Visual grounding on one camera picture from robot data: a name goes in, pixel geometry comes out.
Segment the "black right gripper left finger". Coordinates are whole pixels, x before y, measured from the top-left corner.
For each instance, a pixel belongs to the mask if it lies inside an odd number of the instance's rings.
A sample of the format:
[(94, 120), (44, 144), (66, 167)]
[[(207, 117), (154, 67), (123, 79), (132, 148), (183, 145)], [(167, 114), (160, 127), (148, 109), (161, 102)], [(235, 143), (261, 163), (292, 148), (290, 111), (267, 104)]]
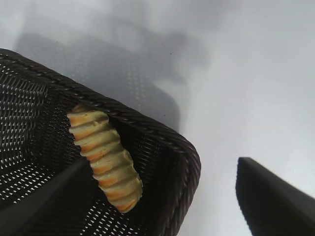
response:
[(0, 212), (2, 236), (78, 236), (92, 204), (87, 160), (67, 167), (21, 202)]

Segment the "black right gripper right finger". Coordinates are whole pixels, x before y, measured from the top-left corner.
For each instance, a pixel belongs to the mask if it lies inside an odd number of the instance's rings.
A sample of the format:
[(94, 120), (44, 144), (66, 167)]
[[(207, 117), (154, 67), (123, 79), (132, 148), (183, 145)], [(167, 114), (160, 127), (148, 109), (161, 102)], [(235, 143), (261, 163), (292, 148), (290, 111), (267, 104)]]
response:
[(236, 196), (254, 236), (313, 236), (315, 200), (249, 157), (237, 165)]

